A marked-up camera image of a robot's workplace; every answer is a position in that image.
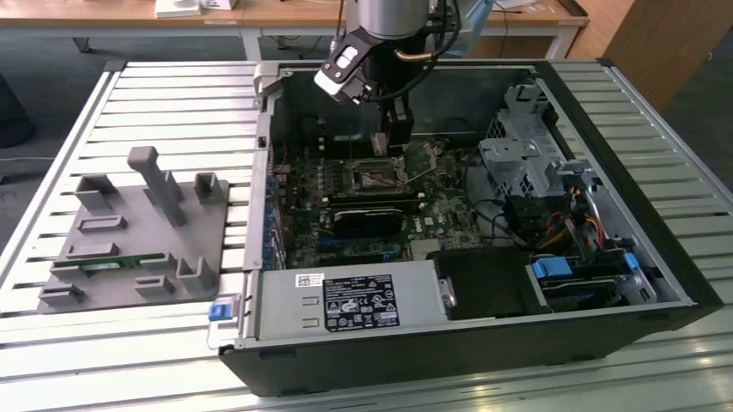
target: blue tab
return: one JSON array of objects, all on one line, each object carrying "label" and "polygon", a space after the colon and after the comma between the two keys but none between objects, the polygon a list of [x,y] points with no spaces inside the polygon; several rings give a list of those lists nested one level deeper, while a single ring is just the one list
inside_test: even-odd
[{"label": "blue tab", "polygon": [[230,320],[232,313],[231,303],[214,303],[208,308],[208,320],[215,322],[218,320]]},{"label": "blue tab", "polygon": [[531,270],[533,270],[533,272],[535,272],[535,278],[537,279],[542,279],[543,277],[547,276],[547,274],[545,273],[545,269],[542,269],[542,265],[539,264],[539,262],[534,262],[531,264]]},{"label": "blue tab", "polygon": [[567,259],[563,257],[541,257],[533,263],[533,270],[535,271],[537,279],[543,277],[570,276],[573,270]]},{"label": "blue tab", "polygon": [[634,272],[639,268],[639,261],[637,260],[635,255],[633,253],[625,253],[623,260],[629,265],[629,269],[631,270],[631,272]]}]

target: metal slatted platform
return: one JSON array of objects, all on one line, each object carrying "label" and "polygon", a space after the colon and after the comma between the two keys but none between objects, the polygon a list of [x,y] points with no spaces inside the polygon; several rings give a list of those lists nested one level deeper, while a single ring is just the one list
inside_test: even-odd
[{"label": "metal slatted platform", "polygon": [[[215,170],[234,184],[222,240],[222,295],[242,289],[258,116],[254,64],[128,64],[97,83],[0,258],[3,411],[617,412],[730,406],[729,193],[614,69],[594,62],[554,66],[726,302],[721,311],[682,330],[649,336],[605,360],[275,399],[248,393],[207,347],[206,302],[37,315],[39,288],[79,206],[69,195],[79,175],[109,173],[115,185],[140,184],[125,166],[127,151],[140,144],[156,145],[160,167],[173,170],[177,181]],[[582,158],[573,130],[561,126],[561,132]],[[222,333],[216,337],[227,339],[236,330]]]}]

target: table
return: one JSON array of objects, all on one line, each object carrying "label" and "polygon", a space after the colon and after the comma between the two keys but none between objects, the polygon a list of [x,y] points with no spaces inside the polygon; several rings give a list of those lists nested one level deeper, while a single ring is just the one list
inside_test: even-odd
[{"label": "table", "polygon": [[[49,259],[73,221],[68,212],[79,207],[69,194],[79,174],[140,184],[125,165],[140,144],[156,145],[157,164],[177,181],[215,170],[234,184],[220,295],[243,288],[254,63],[129,63],[101,75],[0,256],[3,411],[722,410],[733,402],[733,237],[720,233],[730,230],[733,199],[615,68],[590,60],[553,65],[726,303],[717,313],[602,360],[282,398],[252,395],[218,361],[207,338],[226,341],[236,330],[208,336],[208,302],[36,314]],[[559,132],[582,158],[563,118]]]},{"label": "table", "polygon": [[244,4],[156,19],[155,0],[0,0],[0,35],[72,38],[80,51],[92,37],[240,37]]},{"label": "table", "polygon": [[[509,36],[553,37],[547,58],[563,58],[587,18],[573,16],[558,0],[542,0],[542,11],[509,14]],[[247,59],[262,60],[262,36],[331,36],[338,0],[239,0],[235,10],[156,19],[152,0],[3,0],[0,35],[19,37],[238,36]],[[503,36],[503,14],[489,17],[485,36]],[[80,50],[85,42],[77,41]]]}]

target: white label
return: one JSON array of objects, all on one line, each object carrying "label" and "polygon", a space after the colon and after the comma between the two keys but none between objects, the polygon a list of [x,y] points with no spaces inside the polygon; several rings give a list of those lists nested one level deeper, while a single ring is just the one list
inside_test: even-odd
[{"label": "white label", "polygon": [[81,266],[81,270],[105,270],[105,269],[119,269],[121,266],[119,264],[87,264]]},{"label": "white label", "polygon": [[380,315],[379,315],[379,319],[394,319],[395,317],[398,316],[398,313],[396,312],[383,312]]},{"label": "white label", "polygon": [[302,273],[295,275],[295,287],[308,288],[311,286],[323,286],[322,273]]},{"label": "white label", "polygon": [[204,24],[226,24],[232,25],[238,24],[236,20],[204,20]]}]

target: motherboard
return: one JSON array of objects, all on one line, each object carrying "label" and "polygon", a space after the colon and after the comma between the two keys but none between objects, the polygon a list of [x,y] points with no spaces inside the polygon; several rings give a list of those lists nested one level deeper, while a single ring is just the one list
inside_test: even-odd
[{"label": "motherboard", "polygon": [[423,260],[482,244],[461,187],[461,150],[414,140],[395,157],[303,150],[276,168],[288,269]]}]

